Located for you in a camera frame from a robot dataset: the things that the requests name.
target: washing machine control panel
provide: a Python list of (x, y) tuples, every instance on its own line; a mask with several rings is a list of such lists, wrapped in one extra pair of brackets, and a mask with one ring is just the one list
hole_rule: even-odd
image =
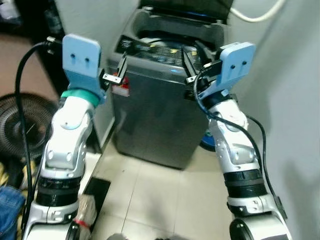
[[(200, 70), (202, 65), (195, 47), (188, 47), (189, 55), (194, 67)], [(182, 67), (182, 51), (179, 48), (158, 45), (157, 42), (145, 43), (132, 39), (127, 36), (121, 36), (118, 42), (116, 52), (123, 54), (126, 52), (129, 56), (150, 61), (167, 64), (171, 66)]]

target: blue object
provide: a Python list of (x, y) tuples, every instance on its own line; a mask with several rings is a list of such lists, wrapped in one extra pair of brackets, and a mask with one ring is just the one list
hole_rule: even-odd
[(222, 90), (226, 90), (224, 94), (228, 94), (228, 90), (249, 73), (255, 51), (256, 46), (250, 42), (235, 42), (223, 46), (220, 54), (221, 74), (210, 87), (200, 93), (200, 99)]
[(215, 139), (209, 130), (205, 132), (203, 138), (201, 139), (200, 146), (211, 152), (216, 151)]
[(100, 87), (100, 55), (97, 41), (75, 34), (68, 34), (62, 40), (62, 67), (70, 82), (68, 89), (90, 91), (103, 104), (106, 94)]
[(19, 190), (0, 187), (0, 240), (16, 240), (17, 218), (24, 203), (25, 197)]

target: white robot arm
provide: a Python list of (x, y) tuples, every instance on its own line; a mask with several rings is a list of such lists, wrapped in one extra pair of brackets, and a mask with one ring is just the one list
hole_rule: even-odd
[(127, 58), (119, 64), (118, 76), (99, 68), (98, 42), (66, 35), (62, 41), (62, 64), (70, 82), (61, 98), (63, 106), (52, 118), (52, 136), (46, 144), (38, 179), (36, 199), (31, 203), (22, 240), (78, 240), (79, 226), (73, 222), (85, 171), (86, 141), (91, 133), (95, 108), (106, 100), (109, 82), (121, 84)]
[[(292, 240), (279, 197), (267, 192), (259, 149), (247, 132), (248, 120), (229, 90), (248, 74), (255, 46), (233, 43), (216, 54), (194, 80), (194, 95), (210, 119), (216, 154), (228, 190), (227, 206), (234, 215), (232, 240)], [(210, 84), (208, 79), (216, 77)]]

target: fan grille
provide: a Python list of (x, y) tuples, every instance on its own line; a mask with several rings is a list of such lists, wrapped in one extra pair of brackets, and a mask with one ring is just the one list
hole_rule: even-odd
[[(22, 93), (21, 101), (26, 120), (26, 137), (31, 158), (42, 155), (46, 129), (58, 105), (37, 95)], [(0, 151), (22, 158), (25, 155), (22, 127), (14, 94), (0, 99)]]

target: top-loading washing machine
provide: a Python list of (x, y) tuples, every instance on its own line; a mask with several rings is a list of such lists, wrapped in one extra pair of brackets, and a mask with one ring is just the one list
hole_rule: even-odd
[(127, 74), (112, 86), (113, 140), (120, 153), (184, 169), (208, 119), (193, 99), (182, 54), (196, 71), (200, 41), (212, 53), (226, 43), (232, 0), (141, 0), (108, 57), (111, 72), (123, 53)]

